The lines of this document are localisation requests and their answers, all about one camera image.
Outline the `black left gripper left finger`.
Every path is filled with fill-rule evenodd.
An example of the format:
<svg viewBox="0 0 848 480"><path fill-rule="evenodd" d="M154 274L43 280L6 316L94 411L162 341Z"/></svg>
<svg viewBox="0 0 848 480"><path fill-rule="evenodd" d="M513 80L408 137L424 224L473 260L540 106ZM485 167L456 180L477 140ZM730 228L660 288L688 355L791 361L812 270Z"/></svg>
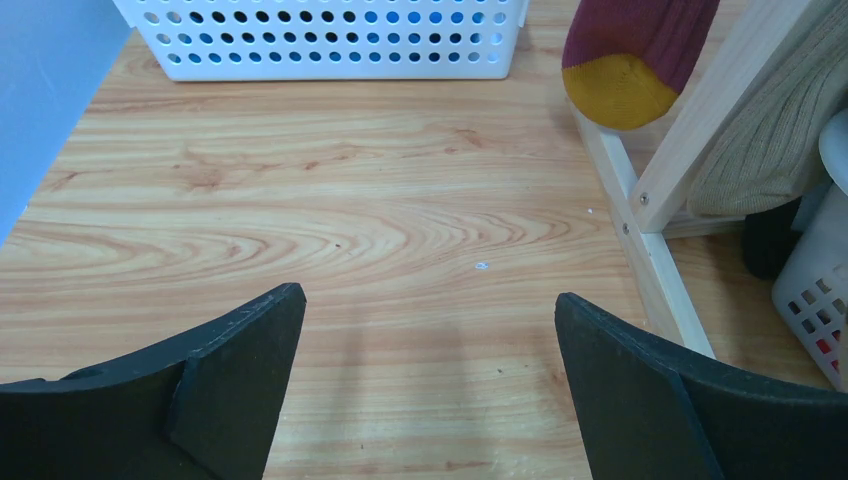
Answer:
<svg viewBox="0 0 848 480"><path fill-rule="evenodd" d="M259 479L307 305L286 283L63 378L1 387L5 479Z"/></svg>

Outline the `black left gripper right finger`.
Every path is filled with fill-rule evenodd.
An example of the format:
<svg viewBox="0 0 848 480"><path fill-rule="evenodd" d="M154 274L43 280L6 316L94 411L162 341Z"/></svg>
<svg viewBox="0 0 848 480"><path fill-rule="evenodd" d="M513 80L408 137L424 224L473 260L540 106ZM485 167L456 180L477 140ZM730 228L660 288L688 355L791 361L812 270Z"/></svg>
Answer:
<svg viewBox="0 0 848 480"><path fill-rule="evenodd" d="M555 326L596 479L843 479L847 397L709 358L574 293Z"/></svg>

